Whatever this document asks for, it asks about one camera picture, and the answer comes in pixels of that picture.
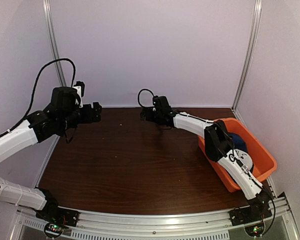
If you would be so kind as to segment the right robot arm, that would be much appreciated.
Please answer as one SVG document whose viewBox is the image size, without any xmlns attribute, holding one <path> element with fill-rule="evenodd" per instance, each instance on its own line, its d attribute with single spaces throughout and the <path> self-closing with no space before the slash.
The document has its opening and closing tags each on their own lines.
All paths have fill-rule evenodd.
<svg viewBox="0 0 300 240">
<path fill-rule="evenodd" d="M 140 118 L 159 126 L 182 129 L 204 139 L 206 157 L 222 166 L 239 185 L 249 204 L 246 216 L 256 221 L 264 217 L 273 203 L 271 194 L 257 180 L 235 148 L 224 121 L 207 120 L 184 111 L 173 110 L 165 96 L 152 96 L 153 106 L 141 105 Z"/>
</svg>

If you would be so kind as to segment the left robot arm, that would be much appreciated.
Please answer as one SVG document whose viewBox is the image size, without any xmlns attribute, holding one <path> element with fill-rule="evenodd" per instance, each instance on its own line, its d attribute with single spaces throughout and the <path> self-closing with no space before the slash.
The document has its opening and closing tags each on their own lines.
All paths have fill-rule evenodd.
<svg viewBox="0 0 300 240">
<path fill-rule="evenodd" d="M 52 136 L 66 137 L 67 130 L 78 125 L 101 121 L 102 106 L 98 102 L 84 104 L 84 84 L 74 87 L 56 87 L 44 110 L 26 114 L 13 130 L 0 137 L 0 163 L 30 146 L 42 143 Z M 51 222 L 62 218 L 62 211 L 46 190 L 28 188 L 0 177 L 0 202 L 24 206 L 37 211 Z"/>
</svg>

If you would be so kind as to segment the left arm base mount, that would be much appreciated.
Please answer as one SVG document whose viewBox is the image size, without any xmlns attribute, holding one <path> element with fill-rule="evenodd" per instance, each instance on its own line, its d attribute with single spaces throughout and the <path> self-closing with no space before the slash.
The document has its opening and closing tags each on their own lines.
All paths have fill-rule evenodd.
<svg viewBox="0 0 300 240">
<path fill-rule="evenodd" d="M 46 222 L 57 226 L 76 227 L 79 219 L 79 212 L 76 210 L 57 207 L 55 210 L 35 210 L 35 216 Z"/>
</svg>

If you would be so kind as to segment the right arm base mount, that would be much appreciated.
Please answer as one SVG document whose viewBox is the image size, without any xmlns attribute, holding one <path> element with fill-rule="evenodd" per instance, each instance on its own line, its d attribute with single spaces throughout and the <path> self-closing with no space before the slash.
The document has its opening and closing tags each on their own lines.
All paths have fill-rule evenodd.
<svg viewBox="0 0 300 240">
<path fill-rule="evenodd" d="M 251 206 L 236 207 L 230 210 L 228 213 L 232 226 L 258 222 L 273 216 L 270 209 L 266 209 L 260 213 L 258 211 L 253 211 Z"/>
</svg>

